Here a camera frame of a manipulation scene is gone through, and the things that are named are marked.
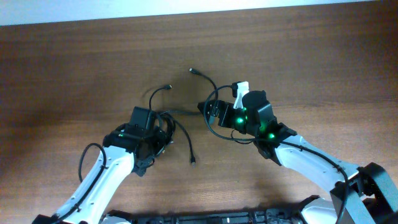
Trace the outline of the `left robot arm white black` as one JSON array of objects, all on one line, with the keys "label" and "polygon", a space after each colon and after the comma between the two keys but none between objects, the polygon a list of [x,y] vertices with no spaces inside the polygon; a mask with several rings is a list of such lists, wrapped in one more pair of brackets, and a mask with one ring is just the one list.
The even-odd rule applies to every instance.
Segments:
[{"label": "left robot arm white black", "polygon": [[176,121],[168,113],[135,107],[128,123],[118,126],[102,144],[85,147],[99,156],[71,197],[52,216],[37,215],[34,223],[101,223],[104,211],[123,180],[142,177],[172,142]]}]

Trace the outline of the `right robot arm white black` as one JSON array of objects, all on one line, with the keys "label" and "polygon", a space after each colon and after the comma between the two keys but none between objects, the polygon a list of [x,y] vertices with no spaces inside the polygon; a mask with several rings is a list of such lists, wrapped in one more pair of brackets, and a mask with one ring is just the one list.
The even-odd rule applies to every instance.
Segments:
[{"label": "right robot arm white black", "polygon": [[330,199],[310,199],[300,209],[305,223],[397,223],[397,187],[386,170],[371,162],[361,167],[316,148],[278,122],[264,91],[233,91],[236,101],[207,98],[198,104],[205,123],[215,116],[219,126],[248,134],[262,157],[292,169]]}]

